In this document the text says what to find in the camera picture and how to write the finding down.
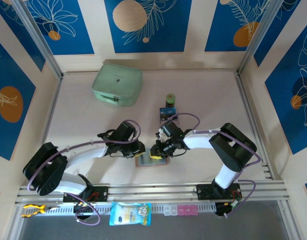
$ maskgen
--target mint green case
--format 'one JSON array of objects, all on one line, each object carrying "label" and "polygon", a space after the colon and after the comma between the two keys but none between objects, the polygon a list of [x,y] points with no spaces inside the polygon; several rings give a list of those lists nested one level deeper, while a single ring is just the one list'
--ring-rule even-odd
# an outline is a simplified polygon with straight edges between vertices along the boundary
[{"label": "mint green case", "polygon": [[104,102],[132,106],[143,87],[140,69],[105,64],[92,84],[94,96]]}]

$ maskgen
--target green bottle cap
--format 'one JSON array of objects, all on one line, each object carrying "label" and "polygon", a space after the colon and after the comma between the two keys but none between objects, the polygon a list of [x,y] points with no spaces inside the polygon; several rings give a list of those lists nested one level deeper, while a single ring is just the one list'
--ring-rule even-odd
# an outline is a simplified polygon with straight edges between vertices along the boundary
[{"label": "green bottle cap", "polygon": [[175,104],[176,101],[176,96],[172,93],[167,94],[165,97],[165,101],[169,104]]}]

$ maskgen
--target snack bag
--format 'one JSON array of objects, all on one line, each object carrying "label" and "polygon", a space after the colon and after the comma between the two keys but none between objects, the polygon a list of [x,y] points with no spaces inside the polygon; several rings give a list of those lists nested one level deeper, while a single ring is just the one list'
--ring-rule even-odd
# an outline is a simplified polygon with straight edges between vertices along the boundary
[{"label": "snack bag", "polygon": [[109,225],[142,224],[150,226],[151,203],[112,202]]}]

